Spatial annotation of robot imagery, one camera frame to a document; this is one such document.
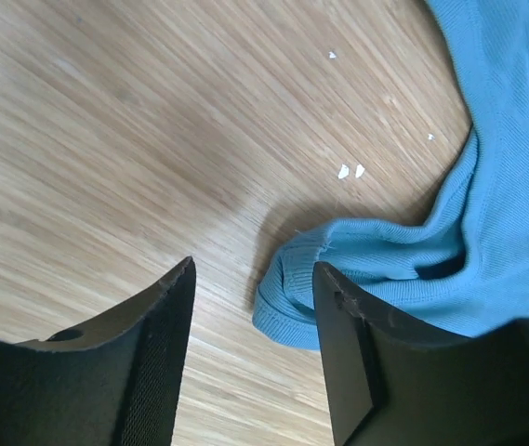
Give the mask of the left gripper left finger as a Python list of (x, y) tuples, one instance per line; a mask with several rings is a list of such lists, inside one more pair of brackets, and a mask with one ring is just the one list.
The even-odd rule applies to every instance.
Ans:
[(0, 445), (168, 445), (196, 287), (185, 258), (46, 340), (0, 340)]

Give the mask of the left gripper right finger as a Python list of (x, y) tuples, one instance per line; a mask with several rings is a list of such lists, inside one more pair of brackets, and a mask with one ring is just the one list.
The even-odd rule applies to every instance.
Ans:
[(450, 333), (325, 262), (312, 291), (335, 444), (529, 445), (529, 319)]

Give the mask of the light blue tank top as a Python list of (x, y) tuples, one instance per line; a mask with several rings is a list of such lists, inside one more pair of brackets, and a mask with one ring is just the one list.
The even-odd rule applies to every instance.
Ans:
[(426, 221), (340, 218), (271, 260), (254, 326), (319, 347), (312, 273), (332, 264), (368, 293), (465, 336), (529, 317), (529, 1), (432, 1), (472, 127)]

